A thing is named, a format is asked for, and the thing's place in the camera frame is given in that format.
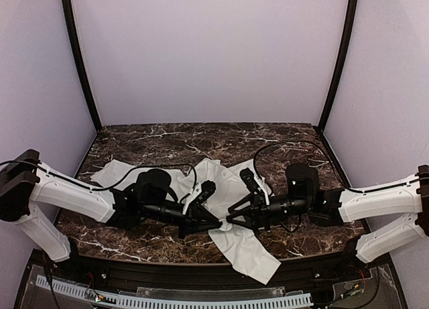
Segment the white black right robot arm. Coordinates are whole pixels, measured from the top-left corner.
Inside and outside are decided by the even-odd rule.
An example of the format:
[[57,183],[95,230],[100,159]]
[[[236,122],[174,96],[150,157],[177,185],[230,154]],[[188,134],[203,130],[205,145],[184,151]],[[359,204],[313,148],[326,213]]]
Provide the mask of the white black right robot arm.
[[371,263],[378,257],[428,236],[428,166],[404,179],[368,188],[322,190],[318,172],[304,164],[286,168],[288,192],[270,196],[249,169],[240,177],[249,194],[228,209],[227,222],[256,231],[271,229],[273,220],[307,214],[320,227],[337,227],[356,220],[399,214],[380,229],[349,240],[343,250],[347,263]]

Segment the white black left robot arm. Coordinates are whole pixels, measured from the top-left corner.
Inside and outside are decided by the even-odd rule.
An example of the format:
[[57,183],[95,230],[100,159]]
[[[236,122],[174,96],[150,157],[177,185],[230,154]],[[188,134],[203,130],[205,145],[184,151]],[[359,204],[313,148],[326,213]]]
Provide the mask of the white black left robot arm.
[[132,229],[152,219],[177,226],[181,238],[221,227],[221,221],[204,206],[215,193],[213,181],[194,181],[191,191],[179,198],[165,166],[137,166],[132,168],[139,172],[136,180],[124,189],[119,185],[131,171],[116,183],[98,188],[53,170],[39,156],[29,149],[1,162],[1,220],[20,228],[56,263],[76,257],[77,247],[46,217],[40,203],[119,229]]

